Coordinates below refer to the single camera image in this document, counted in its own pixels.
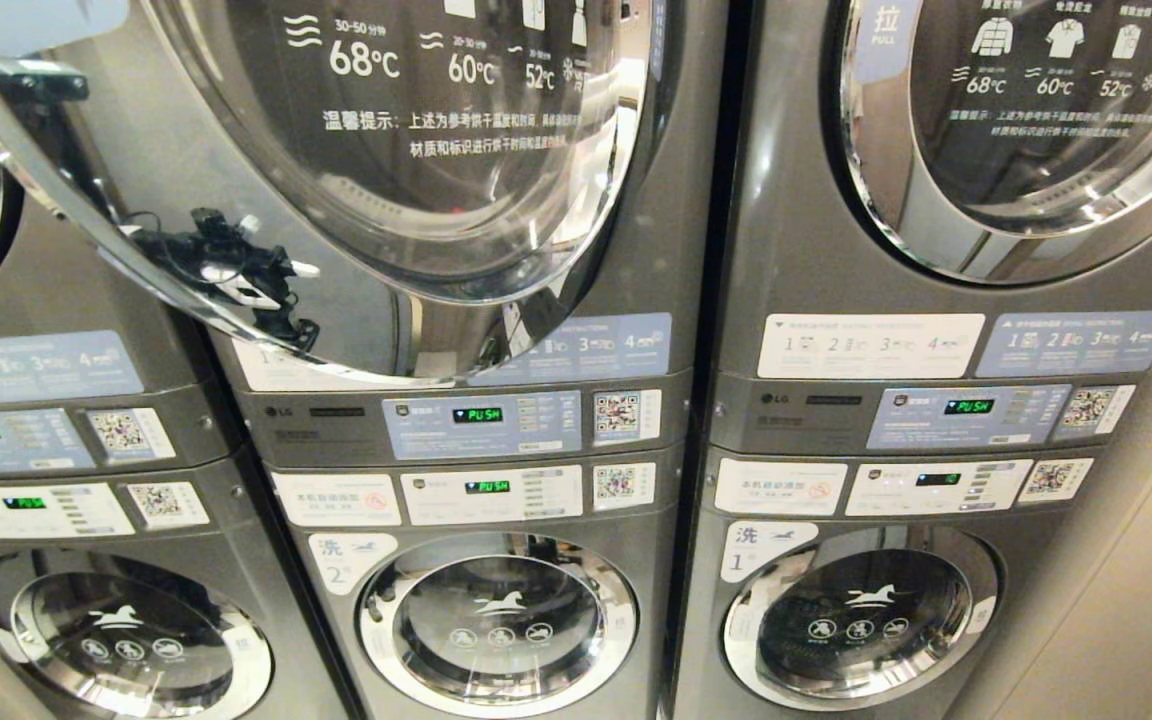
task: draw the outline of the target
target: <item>shirt icon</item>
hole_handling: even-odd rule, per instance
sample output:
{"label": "shirt icon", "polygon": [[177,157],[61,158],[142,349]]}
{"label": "shirt icon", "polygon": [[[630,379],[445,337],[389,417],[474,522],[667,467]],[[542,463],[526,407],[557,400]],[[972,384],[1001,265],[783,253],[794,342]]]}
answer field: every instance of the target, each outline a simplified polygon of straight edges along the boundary
{"label": "shirt icon", "polygon": [[1011,53],[1011,37],[1016,28],[1008,18],[988,18],[977,31],[972,52],[982,58],[996,58]]}
{"label": "shirt icon", "polygon": [[1119,29],[1119,38],[1114,44],[1115,60],[1130,60],[1135,56],[1135,50],[1140,44],[1140,26],[1138,24],[1126,24]]}
{"label": "shirt icon", "polygon": [[1073,58],[1075,47],[1085,40],[1083,23],[1075,18],[1064,18],[1047,32],[1047,41],[1052,46],[1052,58]]}

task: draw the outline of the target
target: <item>stacked washer dryer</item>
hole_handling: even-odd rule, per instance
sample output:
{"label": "stacked washer dryer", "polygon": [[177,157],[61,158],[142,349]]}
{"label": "stacked washer dryer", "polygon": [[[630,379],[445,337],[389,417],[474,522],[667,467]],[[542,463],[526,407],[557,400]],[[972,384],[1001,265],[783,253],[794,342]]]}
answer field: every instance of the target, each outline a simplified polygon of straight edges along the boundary
{"label": "stacked washer dryer", "polygon": [[0,169],[0,651],[56,717],[344,717],[219,382]]}
{"label": "stacked washer dryer", "polygon": [[1152,3],[753,18],[673,715],[945,717],[1152,384]]}
{"label": "stacked washer dryer", "polygon": [[22,17],[0,46],[68,41],[0,58],[0,142],[255,341],[221,353],[371,714],[652,717],[726,3]]}

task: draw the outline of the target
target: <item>qr code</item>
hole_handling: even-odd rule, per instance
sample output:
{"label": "qr code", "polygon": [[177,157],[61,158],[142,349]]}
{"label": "qr code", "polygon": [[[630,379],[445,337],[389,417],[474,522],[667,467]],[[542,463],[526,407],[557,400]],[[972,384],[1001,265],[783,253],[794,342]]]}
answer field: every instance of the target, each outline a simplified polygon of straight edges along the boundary
{"label": "qr code", "polygon": [[643,404],[637,392],[604,392],[594,396],[594,429],[600,433],[637,432]]}
{"label": "qr code", "polygon": [[598,497],[634,497],[639,488],[639,469],[598,468],[594,470],[594,492]]}
{"label": "qr code", "polygon": [[1061,425],[1067,429],[1079,429],[1100,423],[1105,410],[1114,400],[1115,388],[1079,389],[1074,393],[1069,407],[1064,409]]}
{"label": "qr code", "polygon": [[184,511],[183,507],[180,507],[180,497],[175,488],[145,484],[145,486],[128,486],[128,491],[131,491],[132,500],[141,511],[145,513],[146,518],[175,518]]}
{"label": "qr code", "polygon": [[1025,495],[1060,492],[1078,471],[1078,462],[1039,462],[1025,486]]}
{"label": "qr code", "polygon": [[150,450],[145,429],[141,427],[141,420],[131,410],[89,414],[88,418],[106,450]]}

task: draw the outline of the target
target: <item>white horse icon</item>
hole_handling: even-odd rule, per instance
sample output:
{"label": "white horse icon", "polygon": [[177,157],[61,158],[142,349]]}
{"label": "white horse icon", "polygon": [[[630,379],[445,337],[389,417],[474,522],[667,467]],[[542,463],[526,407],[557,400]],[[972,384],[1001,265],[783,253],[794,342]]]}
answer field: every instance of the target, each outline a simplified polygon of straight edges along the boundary
{"label": "white horse icon", "polygon": [[145,624],[145,620],[136,617],[131,605],[119,607],[118,612],[88,611],[88,615],[96,617],[97,628],[141,628]]}
{"label": "white horse icon", "polygon": [[892,597],[896,593],[896,585],[882,585],[878,592],[847,591],[847,593],[856,596],[847,601],[849,607],[882,607],[895,602]]}
{"label": "white horse icon", "polygon": [[492,598],[480,597],[475,602],[483,606],[473,612],[475,615],[517,615],[518,612],[526,609],[526,606],[522,602],[522,593],[518,591],[509,592],[509,594],[503,597],[503,600],[492,600]]}

